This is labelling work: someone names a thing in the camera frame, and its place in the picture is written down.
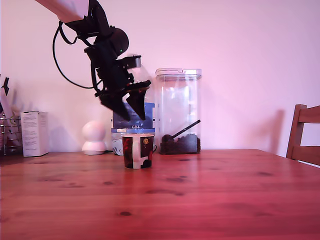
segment mug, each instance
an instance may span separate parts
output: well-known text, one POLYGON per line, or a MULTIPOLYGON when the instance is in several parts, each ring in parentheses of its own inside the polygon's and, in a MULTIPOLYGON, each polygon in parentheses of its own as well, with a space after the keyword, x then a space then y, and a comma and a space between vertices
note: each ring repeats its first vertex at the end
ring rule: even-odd
POLYGON ((152 165, 154 136, 152 134, 128 134, 122 136, 124 166, 128 169, 144 169, 152 165))

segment white box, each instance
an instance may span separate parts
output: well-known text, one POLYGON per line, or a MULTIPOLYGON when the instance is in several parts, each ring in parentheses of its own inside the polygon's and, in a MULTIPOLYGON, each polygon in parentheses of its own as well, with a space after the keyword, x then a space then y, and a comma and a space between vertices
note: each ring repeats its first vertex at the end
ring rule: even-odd
POLYGON ((21 112, 24 157, 38 157, 49 152, 48 113, 21 112))

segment wooden chair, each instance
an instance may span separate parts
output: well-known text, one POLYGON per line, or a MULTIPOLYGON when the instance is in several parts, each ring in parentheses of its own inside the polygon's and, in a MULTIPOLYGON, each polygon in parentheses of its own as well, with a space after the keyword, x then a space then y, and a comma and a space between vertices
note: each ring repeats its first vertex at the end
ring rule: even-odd
POLYGON ((304 124, 320 124, 320 106, 295 105, 286 157, 320 165, 320 146, 300 146, 304 124))

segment scoop handle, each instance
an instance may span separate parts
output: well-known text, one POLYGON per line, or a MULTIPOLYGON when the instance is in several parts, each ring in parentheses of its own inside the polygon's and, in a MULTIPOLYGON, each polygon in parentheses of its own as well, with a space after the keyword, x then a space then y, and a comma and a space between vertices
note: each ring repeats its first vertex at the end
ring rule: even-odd
POLYGON ((198 121, 192 123, 191 125, 187 126, 186 128, 182 129, 180 132, 177 132, 175 135, 172 136, 172 138, 178 137, 180 134, 183 134, 185 131, 189 130, 190 128, 194 127, 198 123, 200 123, 201 120, 199 119, 198 121))

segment dish rack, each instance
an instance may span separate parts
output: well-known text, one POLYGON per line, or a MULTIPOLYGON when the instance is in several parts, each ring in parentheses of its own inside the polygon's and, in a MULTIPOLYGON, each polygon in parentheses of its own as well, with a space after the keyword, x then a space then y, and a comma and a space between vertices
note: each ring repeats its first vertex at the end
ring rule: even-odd
POLYGON ((18 155, 23 153, 21 118, 7 118, 0 115, 0 156, 18 155), (20 145, 15 145, 14 141, 19 141, 20 145))

